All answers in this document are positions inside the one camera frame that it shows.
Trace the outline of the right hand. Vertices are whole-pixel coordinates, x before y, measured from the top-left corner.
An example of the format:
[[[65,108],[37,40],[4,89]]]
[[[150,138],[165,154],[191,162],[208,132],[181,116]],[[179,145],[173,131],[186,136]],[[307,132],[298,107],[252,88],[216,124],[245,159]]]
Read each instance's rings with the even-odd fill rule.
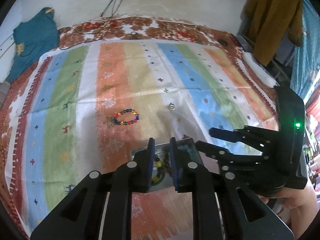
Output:
[[[284,198],[283,207],[290,211],[291,231],[295,239],[315,239],[319,226],[316,191],[310,180],[304,189],[282,188],[273,199]]]

